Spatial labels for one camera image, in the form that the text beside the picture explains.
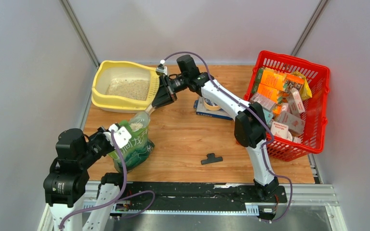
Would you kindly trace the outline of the green cat litter bag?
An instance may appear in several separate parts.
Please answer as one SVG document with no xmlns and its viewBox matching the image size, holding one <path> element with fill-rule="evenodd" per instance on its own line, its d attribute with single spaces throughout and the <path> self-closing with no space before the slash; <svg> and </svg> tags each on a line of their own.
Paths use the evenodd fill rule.
<svg viewBox="0 0 370 231">
<path fill-rule="evenodd" d="M 118 123 L 118 125 L 124 126 L 132 135 L 129 143 L 123 148 L 119 148 L 122 153 L 126 169 L 129 172 L 149 158 L 155 145 L 148 138 L 148 126 L 139 131 L 132 131 L 129 126 L 129 121 L 123 120 Z"/>
</svg>

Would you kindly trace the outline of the clear plastic scoop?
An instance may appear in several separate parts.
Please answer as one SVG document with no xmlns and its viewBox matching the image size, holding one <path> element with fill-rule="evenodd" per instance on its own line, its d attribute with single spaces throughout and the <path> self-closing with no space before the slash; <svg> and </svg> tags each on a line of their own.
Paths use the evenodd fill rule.
<svg viewBox="0 0 370 231">
<path fill-rule="evenodd" d="M 132 131 L 139 131 L 140 129 L 146 128 L 151 121 L 151 114 L 155 108 L 150 107 L 144 111 L 138 112 L 132 119 L 129 120 L 129 126 Z"/>
</svg>

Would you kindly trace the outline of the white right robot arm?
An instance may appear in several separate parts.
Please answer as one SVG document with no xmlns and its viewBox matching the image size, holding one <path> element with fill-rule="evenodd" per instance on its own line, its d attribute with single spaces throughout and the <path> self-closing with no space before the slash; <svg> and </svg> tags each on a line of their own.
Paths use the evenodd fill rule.
<svg viewBox="0 0 370 231">
<path fill-rule="evenodd" d="M 246 148 L 254 171 L 254 185 L 256 197 L 269 201 L 279 186 L 278 178 L 273 172 L 267 153 L 267 132 L 263 107 L 259 103 L 245 101 L 222 86 L 210 74 L 209 70 L 200 72 L 196 66 L 193 53 L 181 51 L 177 64 L 181 73 L 174 79 L 169 78 L 162 59 L 156 68 L 165 90 L 162 102 L 153 102 L 154 108 L 162 107 L 174 102 L 176 93 L 189 89 L 199 96 L 211 100 L 228 113 L 235 122 L 234 136 L 237 142 Z"/>
</svg>

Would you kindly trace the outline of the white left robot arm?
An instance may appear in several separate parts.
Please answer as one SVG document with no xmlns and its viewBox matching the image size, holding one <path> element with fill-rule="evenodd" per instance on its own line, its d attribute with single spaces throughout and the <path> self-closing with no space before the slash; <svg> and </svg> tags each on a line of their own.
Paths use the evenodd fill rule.
<svg viewBox="0 0 370 231">
<path fill-rule="evenodd" d="M 45 202 L 49 207 L 55 231 L 102 231 L 117 200 L 128 193 L 127 169 L 106 173 L 97 191 L 93 207 L 84 208 L 84 195 L 89 181 L 88 169 L 101 157 L 128 143 L 131 134 L 119 125 L 104 127 L 91 136 L 71 128 L 58 136 L 57 157 L 43 182 Z"/>
</svg>

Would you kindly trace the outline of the black bag clip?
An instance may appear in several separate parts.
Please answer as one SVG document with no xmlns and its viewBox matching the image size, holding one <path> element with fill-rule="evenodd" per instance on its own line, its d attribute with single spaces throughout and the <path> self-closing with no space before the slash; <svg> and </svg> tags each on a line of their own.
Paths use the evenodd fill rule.
<svg viewBox="0 0 370 231">
<path fill-rule="evenodd" d="M 213 164 L 222 161 L 223 158 L 221 156 L 216 156 L 215 153 L 209 153 L 206 155 L 206 159 L 201 160 L 201 165 Z"/>
</svg>

